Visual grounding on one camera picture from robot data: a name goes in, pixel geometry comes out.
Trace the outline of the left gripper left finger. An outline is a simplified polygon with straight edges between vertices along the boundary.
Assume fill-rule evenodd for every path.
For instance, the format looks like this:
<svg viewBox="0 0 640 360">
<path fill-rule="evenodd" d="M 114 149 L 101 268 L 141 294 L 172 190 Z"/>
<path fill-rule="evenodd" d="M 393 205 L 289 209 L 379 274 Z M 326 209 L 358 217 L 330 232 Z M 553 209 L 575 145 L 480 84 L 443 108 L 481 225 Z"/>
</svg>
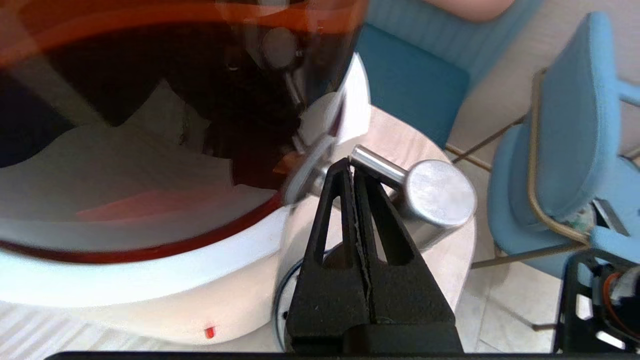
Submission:
<svg viewBox="0 0 640 360">
<path fill-rule="evenodd" d="M 327 169 L 310 237 L 285 322 L 288 351 L 340 351 L 343 336 L 370 321 L 368 280 L 350 162 Z M 343 264 L 324 265 L 333 202 L 340 200 Z"/>
</svg>

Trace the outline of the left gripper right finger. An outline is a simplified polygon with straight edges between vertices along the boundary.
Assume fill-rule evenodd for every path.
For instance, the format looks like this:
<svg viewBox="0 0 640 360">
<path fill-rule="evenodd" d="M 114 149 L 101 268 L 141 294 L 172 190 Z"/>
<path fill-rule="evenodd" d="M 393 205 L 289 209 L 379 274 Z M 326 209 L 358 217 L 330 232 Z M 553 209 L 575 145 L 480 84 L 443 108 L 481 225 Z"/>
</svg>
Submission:
<svg viewBox="0 0 640 360">
<path fill-rule="evenodd" d="M 353 189 L 370 321 L 454 327 L 451 306 L 381 183 L 356 169 Z"/>
</svg>

